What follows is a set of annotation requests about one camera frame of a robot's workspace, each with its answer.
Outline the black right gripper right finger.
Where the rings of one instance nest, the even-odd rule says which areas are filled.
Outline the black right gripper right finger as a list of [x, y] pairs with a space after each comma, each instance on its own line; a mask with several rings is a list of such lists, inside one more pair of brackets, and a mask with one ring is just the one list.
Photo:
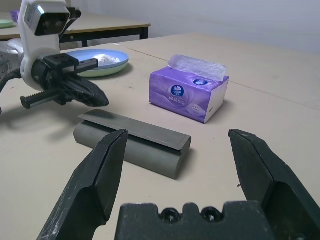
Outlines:
[[278, 240], [318, 240], [320, 208], [292, 169], [261, 138], [228, 132], [237, 175], [248, 201], [259, 202]]

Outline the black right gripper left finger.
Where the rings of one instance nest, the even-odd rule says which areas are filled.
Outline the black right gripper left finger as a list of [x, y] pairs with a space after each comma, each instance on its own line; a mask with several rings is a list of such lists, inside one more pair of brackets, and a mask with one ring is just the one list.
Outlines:
[[106, 135], [78, 165], [38, 235], [39, 240], [91, 240], [110, 220], [129, 133]]

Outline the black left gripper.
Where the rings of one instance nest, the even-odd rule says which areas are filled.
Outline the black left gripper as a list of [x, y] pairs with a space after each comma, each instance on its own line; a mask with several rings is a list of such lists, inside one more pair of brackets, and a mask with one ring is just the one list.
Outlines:
[[42, 91], [22, 96], [22, 106], [31, 109], [51, 101], [61, 106], [77, 101], [88, 107], [105, 107], [106, 103], [109, 103], [105, 93], [93, 82], [79, 76], [79, 73], [97, 67], [96, 58], [80, 61], [66, 53], [36, 60], [31, 69], [31, 76]]

